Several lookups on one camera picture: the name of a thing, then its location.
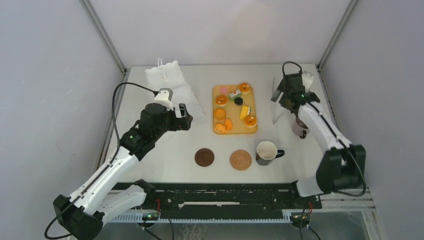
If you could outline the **orange fish cookie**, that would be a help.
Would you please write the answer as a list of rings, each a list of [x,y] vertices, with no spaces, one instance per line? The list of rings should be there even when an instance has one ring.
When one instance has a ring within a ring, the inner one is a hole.
[[[226,118],[226,119],[224,120],[224,126],[225,126],[225,129],[226,129],[227,131],[230,131],[230,130],[232,130],[232,128],[233,128],[233,123],[232,123],[232,121],[231,121],[229,118]]]
[[[215,125],[215,129],[218,130],[221,134],[227,132],[227,127],[224,124],[221,124],[221,123],[217,123]]]

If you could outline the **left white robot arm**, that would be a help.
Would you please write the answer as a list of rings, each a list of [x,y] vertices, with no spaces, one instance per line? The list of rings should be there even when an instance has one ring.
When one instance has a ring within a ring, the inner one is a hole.
[[[117,195],[108,193],[120,178],[137,165],[156,142],[169,131],[188,131],[193,117],[184,103],[168,109],[162,103],[145,106],[140,118],[117,141],[111,155],[92,176],[69,196],[58,195],[53,201],[55,221],[78,240],[93,240],[103,227],[125,211],[142,206],[153,207],[154,187],[137,180]]]

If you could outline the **metal serving tongs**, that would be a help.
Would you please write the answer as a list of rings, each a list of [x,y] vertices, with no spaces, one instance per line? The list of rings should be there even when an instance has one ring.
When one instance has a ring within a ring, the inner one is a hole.
[[[275,91],[277,90],[279,84],[281,82],[281,79],[274,76],[272,79],[272,91],[271,91],[271,95],[273,96]],[[282,117],[284,117],[285,115],[287,115],[289,113],[289,111],[287,109],[285,109],[284,107],[282,107],[279,103],[279,100],[282,96],[281,95],[277,98],[276,102],[271,102],[271,114],[272,114],[272,124],[275,125]]]

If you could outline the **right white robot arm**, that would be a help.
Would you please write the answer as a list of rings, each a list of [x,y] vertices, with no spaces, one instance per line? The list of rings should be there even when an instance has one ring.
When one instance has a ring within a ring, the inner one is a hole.
[[[315,175],[295,181],[296,190],[289,194],[289,203],[302,208],[309,196],[340,193],[362,187],[366,191],[364,177],[366,150],[354,145],[326,115],[318,96],[306,90],[305,73],[284,74],[271,101],[278,102],[294,114],[309,129],[321,149],[321,159]]]

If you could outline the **white three-tier dessert stand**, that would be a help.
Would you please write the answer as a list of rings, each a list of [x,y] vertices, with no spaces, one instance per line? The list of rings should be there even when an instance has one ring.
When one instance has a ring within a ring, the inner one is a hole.
[[[185,80],[179,62],[174,60],[164,64],[161,58],[157,60],[157,66],[145,70],[149,88],[153,90],[171,89],[173,92],[172,105],[176,107],[178,104],[185,104],[194,121],[202,120],[205,117],[203,108],[199,104],[195,92]]]

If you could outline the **yellow cake slice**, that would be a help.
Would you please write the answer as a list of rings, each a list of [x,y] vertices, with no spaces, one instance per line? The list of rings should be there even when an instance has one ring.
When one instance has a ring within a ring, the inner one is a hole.
[[[252,112],[252,109],[250,106],[242,105],[240,110],[239,119],[244,120],[247,116],[249,116]]]

